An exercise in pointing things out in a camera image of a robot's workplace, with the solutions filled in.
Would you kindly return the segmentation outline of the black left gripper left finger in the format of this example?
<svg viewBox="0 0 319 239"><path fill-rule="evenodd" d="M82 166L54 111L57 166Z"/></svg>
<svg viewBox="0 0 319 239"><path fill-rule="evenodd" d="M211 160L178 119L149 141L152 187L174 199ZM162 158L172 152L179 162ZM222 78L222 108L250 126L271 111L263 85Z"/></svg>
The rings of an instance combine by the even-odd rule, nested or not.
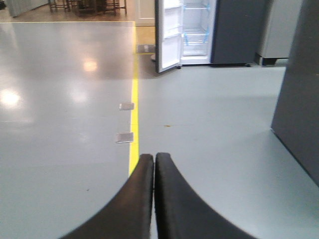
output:
<svg viewBox="0 0 319 239"><path fill-rule="evenodd" d="M110 202L63 238L149 239L153 183L153 156L142 154L129 178Z"/></svg>

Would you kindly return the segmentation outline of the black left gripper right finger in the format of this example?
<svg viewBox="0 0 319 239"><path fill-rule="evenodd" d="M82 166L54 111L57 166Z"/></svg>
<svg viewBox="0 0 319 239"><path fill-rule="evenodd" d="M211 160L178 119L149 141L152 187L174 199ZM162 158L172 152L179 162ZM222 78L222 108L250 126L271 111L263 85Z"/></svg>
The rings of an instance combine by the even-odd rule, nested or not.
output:
<svg viewBox="0 0 319 239"><path fill-rule="evenodd" d="M192 189L169 153L155 161L155 214L160 239L251 239Z"/></svg>

